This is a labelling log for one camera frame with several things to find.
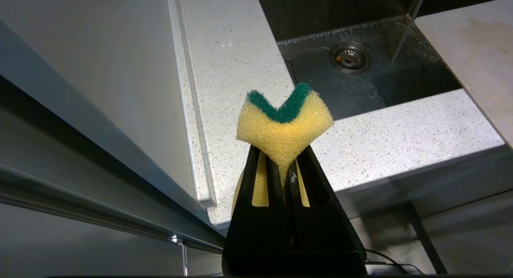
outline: cutting board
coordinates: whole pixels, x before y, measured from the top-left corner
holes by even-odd
[[[416,26],[513,145],[513,0],[419,17]]]

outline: sink basin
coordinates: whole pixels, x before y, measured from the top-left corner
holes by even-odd
[[[316,90],[333,119],[461,88],[413,27],[390,61],[415,0],[260,0],[295,83]],[[425,0],[429,14],[488,0]]]

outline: drain strainer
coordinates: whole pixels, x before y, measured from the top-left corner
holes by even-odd
[[[360,74],[369,69],[372,59],[369,51],[355,42],[336,44],[329,50],[329,61],[337,70]]]

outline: black cable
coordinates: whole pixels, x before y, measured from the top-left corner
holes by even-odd
[[[377,252],[377,251],[374,251],[374,250],[370,250],[370,249],[365,249],[365,251],[367,251],[369,253],[372,253],[372,254],[376,254],[376,255],[382,256],[383,258],[386,258],[387,260],[390,260],[390,262],[392,262],[396,267],[398,267],[399,270],[403,274],[408,274],[408,272],[406,270],[404,270],[404,268],[401,265],[399,265],[399,263],[397,263],[395,260],[393,260],[392,258],[388,257],[387,255],[381,254],[380,252]]]

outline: sponge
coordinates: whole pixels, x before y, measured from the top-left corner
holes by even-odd
[[[295,158],[322,133],[333,125],[333,118],[322,99],[308,84],[299,83],[287,101],[279,109],[257,91],[248,93],[242,106],[237,125],[237,139],[259,148],[259,156],[252,205],[269,205],[267,197],[267,177],[265,172],[266,154],[278,166],[282,188],[288,167]],[[235,204],[242,175],[238,181]],[[308,199],[302,179],[300,191],[303,205]]]

